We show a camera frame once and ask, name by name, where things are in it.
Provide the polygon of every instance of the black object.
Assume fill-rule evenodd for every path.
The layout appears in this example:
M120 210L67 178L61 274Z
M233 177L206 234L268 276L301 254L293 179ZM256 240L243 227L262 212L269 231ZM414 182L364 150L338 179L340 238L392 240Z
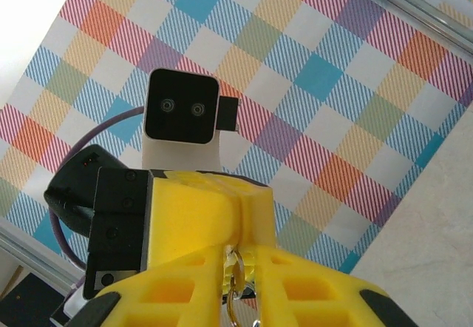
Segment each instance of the black object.
M0 302L0 321L8 327L49 327L50 316L64 296L28 274Z
M86 299L140 271L148 176L147 170L99 170L84 282Z
M66 327L100 327L120 301L120 294L109 292L90 300L67 324Z
M155 140L207 144L214 137L218 103L215 78L154 70L149 77L145 133Z
M390 297L369 289L361 290L360 295L386 327L418 327Z
M221 96L219 100L219 111L217 113L217 125L215 128L222 131L236 131L238 106L238 98Z
M80 235L89 237L95 186L101 168L126 168L104 148L93 144L69 159L54 175L44 193L51 210Z
M50 321L54 326L65 326L66 323L70 321L70 318L64 313L64 305L66 305L66 301L67 300L64 300L50 317Z

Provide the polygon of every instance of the orange square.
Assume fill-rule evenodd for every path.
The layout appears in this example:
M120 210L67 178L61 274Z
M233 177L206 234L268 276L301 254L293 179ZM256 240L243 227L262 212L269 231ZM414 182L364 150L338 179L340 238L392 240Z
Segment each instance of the orange square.
M406 49L399 56L398 62L428 81L446 52L447 50L439 43L420 31L416 31Z
M229 83L226 81L219 80L220 85L220 95L221 96L231 96L234 98L241 98L242 93L233 88Z
M244 299L242 302L248 306L250 306L252 309L257 310L258 306L256 304L256 299Z
M30 117L51 133L55 133L70 108L71 106L66 101L61 100L49 90L44 90L31 110Z
M0 160L1 177L18 189L23 188L35 168L35 161L15 147L9 147L5 156Z
M359 169L339 156L332 155L315 184L340 201L344 201L362 175Z
M97 0L82 24L82 31L108 46L125 16Z
M50 145L53 136L50 131L33 119L27 118L12 145L38 162Z
M297 205L295 213L323 231L341 205L341 201L313 185Z

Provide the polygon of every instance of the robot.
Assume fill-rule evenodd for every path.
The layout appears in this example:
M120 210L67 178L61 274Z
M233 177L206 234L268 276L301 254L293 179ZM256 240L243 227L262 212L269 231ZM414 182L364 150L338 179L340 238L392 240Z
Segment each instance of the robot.
M65 326L217 327L226 304L239 327L245 298L257 301L254 326L416 326L379 287L277 247L272 189L220 165L238 106L212 77L158 69L141 169L96 145L61 165L45 198L89 237Z

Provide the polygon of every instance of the camera module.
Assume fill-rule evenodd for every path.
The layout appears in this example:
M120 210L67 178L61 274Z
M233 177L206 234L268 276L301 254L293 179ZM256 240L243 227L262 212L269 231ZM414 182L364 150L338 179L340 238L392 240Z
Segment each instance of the camera module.
M164 99L161 101L161 110L164 112L171 112L174 110L174 100L172 99Z
M197 103L197 104L192 105L191 112L192 112L192 115L194 116L204 115L204 112L205 112L204 104Z

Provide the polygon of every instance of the table surface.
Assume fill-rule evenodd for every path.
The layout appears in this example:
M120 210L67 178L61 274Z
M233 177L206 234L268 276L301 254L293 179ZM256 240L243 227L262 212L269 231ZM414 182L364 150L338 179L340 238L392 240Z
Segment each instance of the table surface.
M10 6L3 15L10 26L0 29L0 106L64 1L0 0ZM353 271L386 289L420 326L473 325L472 127L470 109Z

